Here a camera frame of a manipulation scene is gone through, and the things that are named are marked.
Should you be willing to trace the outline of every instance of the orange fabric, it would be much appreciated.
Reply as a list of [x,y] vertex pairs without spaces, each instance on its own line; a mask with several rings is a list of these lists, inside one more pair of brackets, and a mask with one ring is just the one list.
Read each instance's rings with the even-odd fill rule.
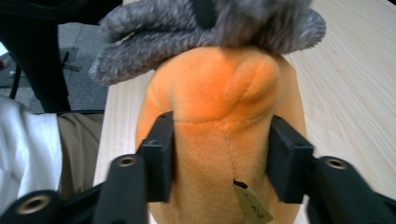
[[171,110],[176,179],[170,203],[150,205],[158,223],[244,223],[234,179],[262,198],[272,223],[293,222],[299,206],[279,203],[264,172],[274,114],[305,134],[295,72],[285,59],[254,48],[199,48],[172,58],[148,84],[136,146]]

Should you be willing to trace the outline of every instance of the fabric tag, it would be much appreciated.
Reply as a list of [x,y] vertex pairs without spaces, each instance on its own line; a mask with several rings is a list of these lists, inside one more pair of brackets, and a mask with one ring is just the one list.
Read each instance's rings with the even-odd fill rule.
[[248,185],[234,180],[233,188],[238,197],[239,205],[245,214],[245,224],[262,224],[274,219],[264,208],[257,194]]

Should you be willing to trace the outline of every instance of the gray plush toy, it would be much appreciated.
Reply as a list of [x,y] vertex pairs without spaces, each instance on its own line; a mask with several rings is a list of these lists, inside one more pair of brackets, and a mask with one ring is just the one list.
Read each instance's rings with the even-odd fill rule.
[[326,32],[311,2],[141,0],[116,7],[100,22],[101,35],[113,44],[90,73],[98,83],[112,85],[199,47],[255,46],[275,55],[308,49]]

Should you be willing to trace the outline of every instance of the plush toy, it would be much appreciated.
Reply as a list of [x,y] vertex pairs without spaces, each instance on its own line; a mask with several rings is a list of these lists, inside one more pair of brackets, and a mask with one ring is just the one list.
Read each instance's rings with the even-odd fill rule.
[[115,84],[158,68],[135,147],[158,116],[174,111],[170,202],[149,205],[159,224],[294,221],[299,205],[278,200],[265,167],[273,115],[305,135],[295,71],[280,54],[324,36],[325,23],[310,2],[213,1],[206,14],[213,23],[198,15],[196,1],[142,0],[103,19],[106,39],[120,41],[98,56],[96,81]]
[[94,62],[103,85],[137,77],[189,49],[256,46],[280,55],[315,46],[325,35],[312,0],[141,0],[117,7],[100,31],[114,43]]

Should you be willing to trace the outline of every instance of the wood grain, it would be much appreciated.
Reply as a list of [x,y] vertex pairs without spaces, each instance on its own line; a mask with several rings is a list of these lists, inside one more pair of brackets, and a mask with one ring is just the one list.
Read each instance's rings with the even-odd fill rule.
[[[396,6],[386,0],[317,0],[324,40],[286,56],[298,74],[316,155],[352,163],[372,188],[396,199]],[[110,87],[95,183],[134,151],[134,127],[150,75]],[[296,223],[307,223],[304,209]]]

